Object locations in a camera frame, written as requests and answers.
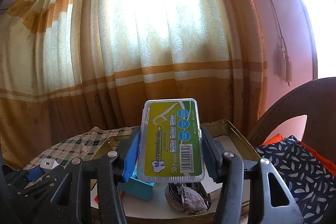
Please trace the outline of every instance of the blue gripper pad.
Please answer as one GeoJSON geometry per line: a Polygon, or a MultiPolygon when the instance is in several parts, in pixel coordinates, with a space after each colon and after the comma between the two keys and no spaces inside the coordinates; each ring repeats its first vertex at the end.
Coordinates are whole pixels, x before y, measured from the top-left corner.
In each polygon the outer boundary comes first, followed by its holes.
{"type": "Polygon", "coordinates": [[[140,133],[140,127],[134,127],[129,138],[122,140],[117,147],[119,159],[117,166],[114,168],[117,182],[128,182],[128,179],[133,175],[138,159],[140,133]]]}
{"type": "Polygon", "coordinates": [[[43,176],[45,172],[42,170],[42,168],[38,165],[34,167],[33,169],[28,171],[28,174],[26,175],[27,179],[29,181],[36,181],[38,180],[41,176],[43,176]]]}
{"type": "Polygon", "coordinates": [[[138,159],[139,153],[139,143],[140,143],[140,133],[134,138],[130,149],[128,150],[127,156],[125,158],[125,167],[123,172],[123,180],[128,181],[128,178],[133,175],[135,163],[138,159]]]}

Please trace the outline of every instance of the plastic case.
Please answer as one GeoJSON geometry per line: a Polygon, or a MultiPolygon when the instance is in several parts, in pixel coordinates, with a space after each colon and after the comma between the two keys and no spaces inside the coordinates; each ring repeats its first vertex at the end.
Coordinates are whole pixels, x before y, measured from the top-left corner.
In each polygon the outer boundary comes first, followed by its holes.
{"type": "Polygon", "coordinates": [[[205,174],[201,141],[195,99],[147,101],[137,176],[144,182],[201,181],[205,174]]]}

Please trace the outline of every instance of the screw head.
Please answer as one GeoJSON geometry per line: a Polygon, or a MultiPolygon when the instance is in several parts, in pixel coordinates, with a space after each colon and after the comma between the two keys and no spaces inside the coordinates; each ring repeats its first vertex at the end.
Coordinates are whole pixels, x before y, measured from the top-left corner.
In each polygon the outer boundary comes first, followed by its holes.
{"type": "Polygon", "coordinates": [[[74,158],[72,159],[71,163],[72,164],[79,164],[81,162],[81,159],[80,158],[74,158]]]}
{"type": "Polygon", "coordinates": [[[260,163],[268,165],[270,163],[270,161],[268,159],[266,159],[266,158],[262,158],[262,159],[260,159],[260,163]]]}
{"type": "Polygon", "coordinates": [[[232,158],[234,157],[235,154],[233,154],[231,151],[225,151],[224,156],[227,158],[232,158]]]}
{"type": "Polygon", "coordinates": [[[107,153],[107,156],[109,156],[110,158],[116,157],[118,155],[117,151],[110,151],[107,153]]]}

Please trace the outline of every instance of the checkered fabric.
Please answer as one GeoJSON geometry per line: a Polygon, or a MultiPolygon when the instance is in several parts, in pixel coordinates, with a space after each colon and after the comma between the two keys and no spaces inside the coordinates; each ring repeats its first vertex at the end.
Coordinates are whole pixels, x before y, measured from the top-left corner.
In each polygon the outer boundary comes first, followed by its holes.
{"type": "Polygon", "coordinates": [[[95,152],[103,145],[104,141],[111,136],[130,135],[134,127],[125,127],[114,130],[101,130],[92,128],[89,132],[77,135],[70,139],[55,144],[34,158],[24,170],[30,170],[41,164],[44,158],[54,159],[59,165],[66,167],[73,158],[90,160],[95,152]]]}

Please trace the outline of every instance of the orange fabric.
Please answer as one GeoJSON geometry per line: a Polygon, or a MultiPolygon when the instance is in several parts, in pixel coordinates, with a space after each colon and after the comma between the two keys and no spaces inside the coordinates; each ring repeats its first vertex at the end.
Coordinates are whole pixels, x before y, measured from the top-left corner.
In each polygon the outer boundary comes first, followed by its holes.
{"type": "Polygon", "coordinates": [[[284,138],[281,134],[276,134],[274,137],[270,138],[268,141],[264,142],[262,145],[273,144],[282,141],[284,138]]]}
{"type": "Polygon", "coordinates": [[[325,157],[322,157],[319,153],[316,152],[316,150],[312,149],[310,146],[306,145],[304,142],[300,142],[305,149],[307,149],[310,153],[313,154],[313,156],[315,158],[317,158],[326,169],[328,169],[328,171],[330,173],[333,174],[333,176],[336,177],[336,164],[333,163],[331,160],[326,159],[325,157]]]}

